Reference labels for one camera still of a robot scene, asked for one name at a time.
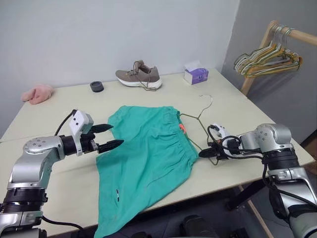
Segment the green shorts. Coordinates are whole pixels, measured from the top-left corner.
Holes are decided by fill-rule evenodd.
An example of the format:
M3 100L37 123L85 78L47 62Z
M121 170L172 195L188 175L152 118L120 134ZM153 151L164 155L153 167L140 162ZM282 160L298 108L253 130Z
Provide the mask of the green shorts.
M198 157L173 107L121 107L108 119L124 143L97 157L99 220L96 238L121 229L135 215L180 186Z

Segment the purple tissue box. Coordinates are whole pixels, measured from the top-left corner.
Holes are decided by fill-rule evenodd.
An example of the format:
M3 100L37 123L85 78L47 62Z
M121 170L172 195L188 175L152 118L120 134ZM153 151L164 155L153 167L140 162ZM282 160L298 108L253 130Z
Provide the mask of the purple tissue box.
M205 68L197 68L191 72L187 69L184 71L184 79L190 84L196 84L200 82L207 81L208 79L208 70Z

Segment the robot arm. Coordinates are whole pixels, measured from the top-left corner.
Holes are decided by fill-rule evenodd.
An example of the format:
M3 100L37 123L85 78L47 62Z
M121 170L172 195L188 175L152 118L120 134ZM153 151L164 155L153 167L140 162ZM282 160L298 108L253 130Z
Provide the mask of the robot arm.
M38 137L23 146L23 154L13 166L7 186L7 194L0 204L1 237L46 237L46 232L32 228L41 223L41 207L47 202L47 189L52 166L66 155L98 153L114 149L123 140L113 140L99 145L94 133L104 132L111 125L93 125L92 118L73 110L70 120L71 136Z
M207 158L217 156L218 160L223 160L262 154L263 179L266 181L268 167L269 200L275 215L289 223L296 238L317 237L316 194L305 169L298 163L290 130L279 124L261 124L254 131L232 138L234 136L228 136L225 128L217 124L209 126L209 129L221 138L221 143L209 130L213 142L199 155Z

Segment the wooden clothes rack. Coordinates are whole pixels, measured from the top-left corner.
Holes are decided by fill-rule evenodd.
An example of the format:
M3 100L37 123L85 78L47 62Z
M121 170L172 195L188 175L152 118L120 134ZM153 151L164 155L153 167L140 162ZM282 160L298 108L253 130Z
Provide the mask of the wooden clothes rack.
M265 32L264 37L262 39L262 42L260 44L260 48L263 48L269 44L269 42L270 42L270 30L274 25L277 25L277 24L278 24L278 21L271 21L270 24L267 26L266 32ZM289 29L289 27L284 27L281 30L281 33L285 33L288 29ZM300 41L304 41L308 44L317 46L317 36L307 34L305 32L301 32L298 30L292 30L288 36L292 37L294 39L300 40ZM242 85L242 88L240 89L240 91L244 95L248 94L248 92L253 84L254 79L255 79L255 77L247 77L247 76L244 77L244 83Z

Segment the white table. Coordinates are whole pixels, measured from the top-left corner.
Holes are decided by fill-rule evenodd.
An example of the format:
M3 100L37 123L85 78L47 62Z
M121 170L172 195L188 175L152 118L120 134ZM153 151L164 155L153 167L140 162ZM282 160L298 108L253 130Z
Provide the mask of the white table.
M22 154L23 144L35 136L52 135L64 117L78 108L89 113L95 124L107 122L107 118L123 105L174 106L182 113L198 115L205 110L201 120L205 126L218 122L233 135L254 130L261 123L273 121L238 91L216 70L211 70L207 82L189 85L182 74L164 75L163 86L156 92L141 88L128 88L119 82L104 83L105 90L93 93L89 85L57 88L54 95L44 103L25 103L19 114L2 137L0 144L0 199L6 193L7 180L14 162ZM182 118L188 135L201 147L207 148L206 135L195 119ZM66 125L60 134L69 134ZM98 134L96 141L104 143L112 139L110 132ZM313 158L294 140L300 164ZM52 220L77 223L83 227L98 222L99 176L96 153L81 157L66 157L55 163L44 205L44 214ZM230 188L238 184L260 179L263 166L258 159L229 160L213 166L207 159L198 159L190 178L167 197L147 210ZM41 228L48 235L73 230L72 227L55 226L42 222Z

